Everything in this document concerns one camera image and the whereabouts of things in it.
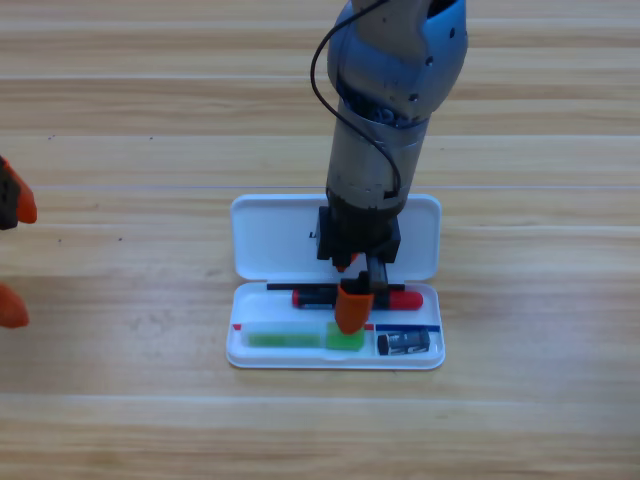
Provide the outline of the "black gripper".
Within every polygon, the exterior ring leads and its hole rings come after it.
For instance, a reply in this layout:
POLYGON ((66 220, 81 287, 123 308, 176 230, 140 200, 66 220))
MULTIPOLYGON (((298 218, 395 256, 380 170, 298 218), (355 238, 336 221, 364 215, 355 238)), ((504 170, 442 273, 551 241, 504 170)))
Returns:
MULTIPOLYGON (((10 230, 19 223, 33 224, 37 207, 31 188, 1 157, 0 229, 10 230)), ((7 285, 0 286, 0 326, 22 328, 29 324, 29 314, 22 298, 7 285)))
MULTIPOLYGON (((399 208, 360 209, 340 202, 321 206, 316 227, 317 259, 330 261, 342 273, 358 254, 364 254, 367 289, 386 290, 389 285, 386 266, 395 262, 401 241, 399 213, 399 208)), ((362 330, 373 304, 372 293, 353 293, 339 285, 334 317, 341 333, 356 334, 362 330)))

